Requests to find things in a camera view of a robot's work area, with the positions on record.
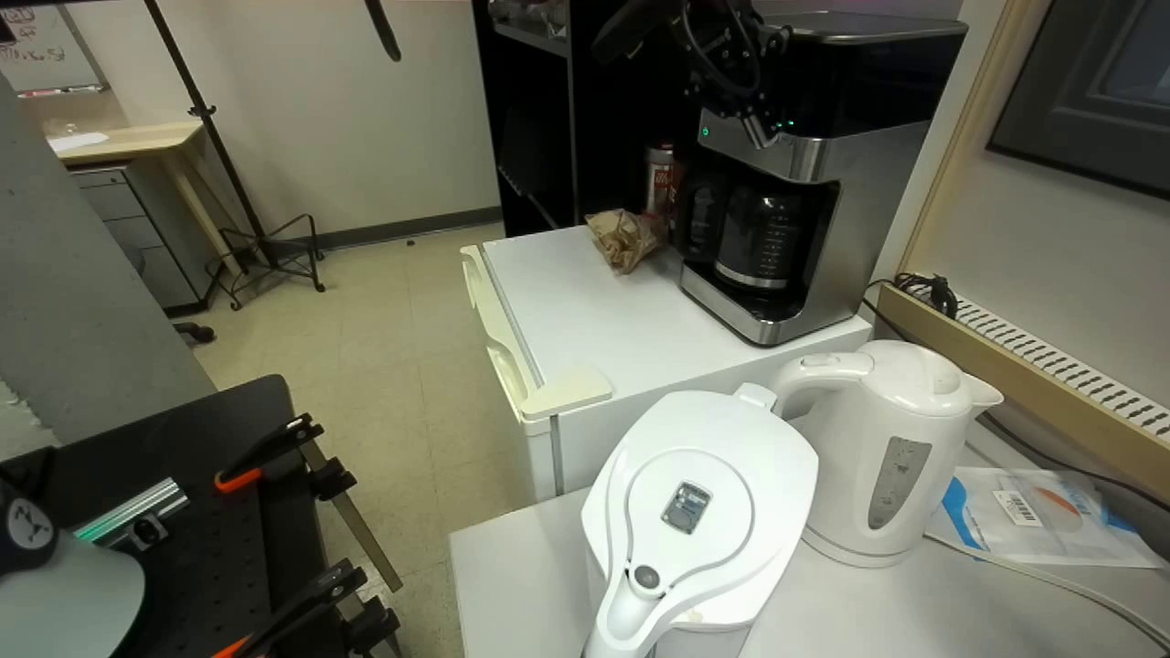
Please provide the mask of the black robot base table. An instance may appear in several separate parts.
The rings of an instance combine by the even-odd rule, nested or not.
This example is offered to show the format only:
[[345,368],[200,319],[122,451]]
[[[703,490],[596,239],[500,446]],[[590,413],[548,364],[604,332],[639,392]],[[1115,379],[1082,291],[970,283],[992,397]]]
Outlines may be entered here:
[[5,460],[64,536],[125,552],[147,598],[114,658],[213,658],[255,631],[323,569],[323,541],[295,482],[218,492],[213,476],[291,420],[281,376],[122,425],[63,451]]

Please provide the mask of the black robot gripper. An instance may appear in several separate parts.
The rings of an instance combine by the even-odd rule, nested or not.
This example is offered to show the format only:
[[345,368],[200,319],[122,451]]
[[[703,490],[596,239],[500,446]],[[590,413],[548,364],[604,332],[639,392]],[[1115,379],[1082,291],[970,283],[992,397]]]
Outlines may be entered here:
[[753,0],[684,0],[676,18],[676,42],[688,63],[688,91],[713,101],[719,118],[753,119],[764,140],[781,133],[781,97],[769,88],[769,57],[781,35],[764,22]]

